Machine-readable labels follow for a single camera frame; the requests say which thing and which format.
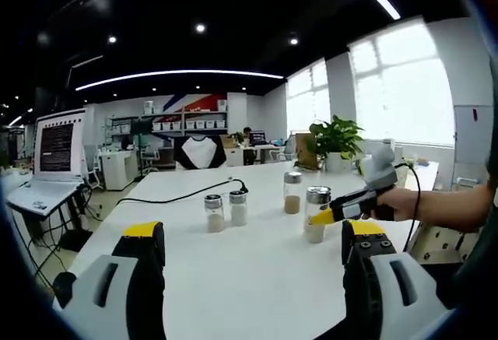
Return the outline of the person's right hand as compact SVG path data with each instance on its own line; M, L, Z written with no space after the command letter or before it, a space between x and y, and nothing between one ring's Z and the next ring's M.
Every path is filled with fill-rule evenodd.
M403 222L410 219L421 220L419 192L405 188L393 188L377 198L379 206L393 209L393 220Z

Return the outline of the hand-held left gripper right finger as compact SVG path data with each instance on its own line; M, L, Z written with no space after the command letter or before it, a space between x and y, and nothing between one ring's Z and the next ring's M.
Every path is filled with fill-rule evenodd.
M345 326L354 339L427 339L452 313L437 281L376 223L342 223L342 264Z

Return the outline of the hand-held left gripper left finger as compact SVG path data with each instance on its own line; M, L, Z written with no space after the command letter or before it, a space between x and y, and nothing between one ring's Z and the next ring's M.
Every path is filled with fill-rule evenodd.
M165 339L163 224L135 224L111 254L61 274L61 317L81 339Z

